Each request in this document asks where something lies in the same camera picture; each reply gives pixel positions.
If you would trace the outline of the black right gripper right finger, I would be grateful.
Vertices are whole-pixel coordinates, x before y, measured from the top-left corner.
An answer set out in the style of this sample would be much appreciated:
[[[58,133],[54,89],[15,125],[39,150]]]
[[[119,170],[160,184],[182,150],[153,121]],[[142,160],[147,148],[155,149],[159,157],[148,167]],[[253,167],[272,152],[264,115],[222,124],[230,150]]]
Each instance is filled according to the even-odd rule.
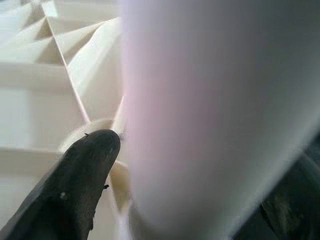
[[[278,240],[309,240],[310,228],[303,209],[288,193],[270,194],[261,203],[261,208]]]

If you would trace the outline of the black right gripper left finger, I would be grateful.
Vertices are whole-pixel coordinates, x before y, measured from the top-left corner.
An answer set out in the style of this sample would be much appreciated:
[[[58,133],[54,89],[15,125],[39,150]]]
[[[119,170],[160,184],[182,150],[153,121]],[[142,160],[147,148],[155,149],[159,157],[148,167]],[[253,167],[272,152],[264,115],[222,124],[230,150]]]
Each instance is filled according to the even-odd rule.
[[[0,240],[88,240],[120,148],[111,129],[74,142],[0,229]]]

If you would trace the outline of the white plastic table top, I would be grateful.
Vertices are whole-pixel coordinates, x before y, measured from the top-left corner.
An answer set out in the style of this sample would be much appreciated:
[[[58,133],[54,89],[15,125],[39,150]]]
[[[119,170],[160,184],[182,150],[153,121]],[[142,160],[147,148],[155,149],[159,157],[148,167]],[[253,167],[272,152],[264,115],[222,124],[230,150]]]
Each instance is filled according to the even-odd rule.
[[[117,0],[0,0],[0,229],[73,142],[123,131]]]

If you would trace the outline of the white plastic table leg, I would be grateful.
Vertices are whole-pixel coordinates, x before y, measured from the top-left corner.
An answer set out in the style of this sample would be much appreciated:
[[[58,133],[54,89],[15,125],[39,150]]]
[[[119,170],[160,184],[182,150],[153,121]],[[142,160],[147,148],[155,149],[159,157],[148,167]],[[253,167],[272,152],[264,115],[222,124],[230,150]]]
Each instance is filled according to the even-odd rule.
[[[119,0],[131,240],[226,240],[320,129],[320,0]]]

